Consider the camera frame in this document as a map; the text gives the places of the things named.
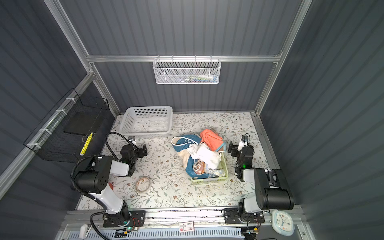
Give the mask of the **blue beige Doraemon towel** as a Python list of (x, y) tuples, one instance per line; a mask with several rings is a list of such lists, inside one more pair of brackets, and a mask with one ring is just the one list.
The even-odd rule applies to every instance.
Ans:
[(171, 143), (192, 180), (226, 176), (225, 170), (220, 167), (222, 155), (212, 151), (198, 135), (174, 137)]

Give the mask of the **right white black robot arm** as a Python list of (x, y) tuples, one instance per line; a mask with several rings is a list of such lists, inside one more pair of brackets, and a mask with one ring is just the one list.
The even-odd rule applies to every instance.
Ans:
[(254, 191), (239, 202), (239, 214), (258, 213), (265, 210), (292, 210), (295, 205), (293, 194), (281, 169), (253, 167), (254, 148), (251, 145), (230, 143), (228, 153), (236, 157), (235, 175), (244, 183), (253, 183)]

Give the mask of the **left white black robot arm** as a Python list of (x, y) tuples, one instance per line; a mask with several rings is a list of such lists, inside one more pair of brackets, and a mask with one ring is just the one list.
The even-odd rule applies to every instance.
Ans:
[(145, 145), (139, 148), (128, 144), (121, 149), (120, 161), (113, 156), (85, 157), (75, 164), (71, 172), (72, 189), (102, 206), (105, 217), (128, 221), (131, 219), (131, 214), (127, 203), (114, 193), (109, 183), (109, 176), (132, 176), (136, 170), (137, 160), (147, 155)]

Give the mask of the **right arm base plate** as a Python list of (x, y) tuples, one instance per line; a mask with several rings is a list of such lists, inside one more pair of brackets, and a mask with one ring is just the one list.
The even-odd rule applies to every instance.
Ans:
[(221, 210), (221, 213), (227, 225), (265, 223), (263, 212), (247, 213), (238, 208), (224, 208)]

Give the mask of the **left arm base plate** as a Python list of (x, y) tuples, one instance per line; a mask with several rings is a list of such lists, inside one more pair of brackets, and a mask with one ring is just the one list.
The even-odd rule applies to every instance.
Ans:
[(143, 227), (146, 217), (146, 211), (129, 211), (127, 216), (122, 213), (118, 214), (104, 214), (103, 227), (104, 228), (117, 228), (117, 227)]

